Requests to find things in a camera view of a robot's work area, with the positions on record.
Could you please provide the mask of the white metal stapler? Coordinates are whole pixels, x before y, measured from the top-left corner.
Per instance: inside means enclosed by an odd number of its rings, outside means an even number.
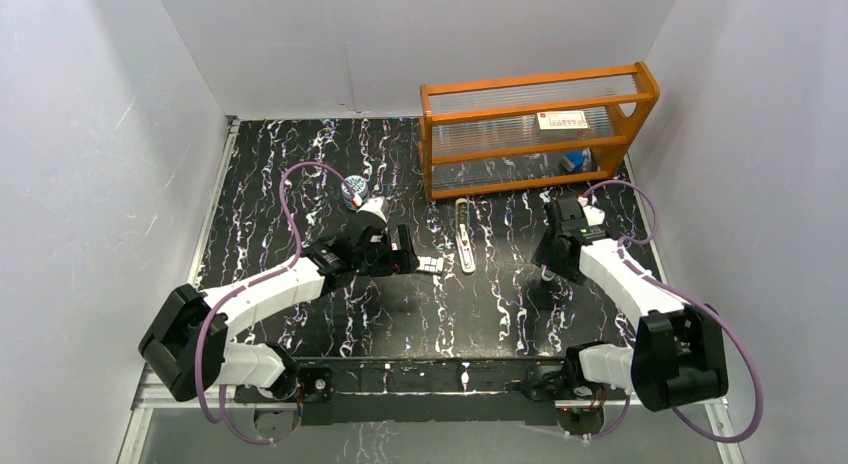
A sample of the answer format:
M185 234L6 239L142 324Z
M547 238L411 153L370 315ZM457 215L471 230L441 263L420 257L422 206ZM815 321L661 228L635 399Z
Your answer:
M473 274L476 263L469 236L469 201L465 198L459 198L455 202L455 224L462 271L465 274Z

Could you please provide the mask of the cardboard staple tray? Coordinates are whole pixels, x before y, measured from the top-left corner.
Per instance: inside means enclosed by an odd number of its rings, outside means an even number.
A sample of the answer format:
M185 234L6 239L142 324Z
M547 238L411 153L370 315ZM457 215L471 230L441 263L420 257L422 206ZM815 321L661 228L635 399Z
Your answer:
M419 256L416 272L428 275L441 275L444 272L444 259L442 257Z

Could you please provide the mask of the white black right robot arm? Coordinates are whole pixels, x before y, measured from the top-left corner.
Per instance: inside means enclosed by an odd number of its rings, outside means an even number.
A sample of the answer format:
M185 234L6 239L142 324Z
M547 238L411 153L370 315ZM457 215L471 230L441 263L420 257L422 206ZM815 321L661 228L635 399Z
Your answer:
M602 385L635 394L650 411L724 396L722 330L705 312L657 286L578 198L544 205L547 228L532 257L546 280L592 282L636 332L631 347L596 341L566 351L565 389L590 397Z

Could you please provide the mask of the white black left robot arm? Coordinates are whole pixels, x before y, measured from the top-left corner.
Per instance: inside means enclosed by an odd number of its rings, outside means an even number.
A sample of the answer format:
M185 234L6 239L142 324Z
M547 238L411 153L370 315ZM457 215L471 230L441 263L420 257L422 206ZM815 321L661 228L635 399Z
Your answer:
M228 286L174 288L138 352L178 402L212 386L252 386L288 400L306 385L299 364L278 345L239 343L237 336L357 277L412 274L418 266L408 225L392 232L381 214L358 212L339 232L307 244L282 265Z

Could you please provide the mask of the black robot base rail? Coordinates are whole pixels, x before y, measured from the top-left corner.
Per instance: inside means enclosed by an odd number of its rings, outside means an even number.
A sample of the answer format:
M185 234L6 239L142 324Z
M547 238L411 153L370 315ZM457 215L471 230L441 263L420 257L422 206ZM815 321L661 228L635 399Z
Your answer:
M558 357L491 359L322 358L299 360L280 390L240 385L238 404L262 411L290 404L307 426L379 421L511 421L596 426L624 393L580 384Z

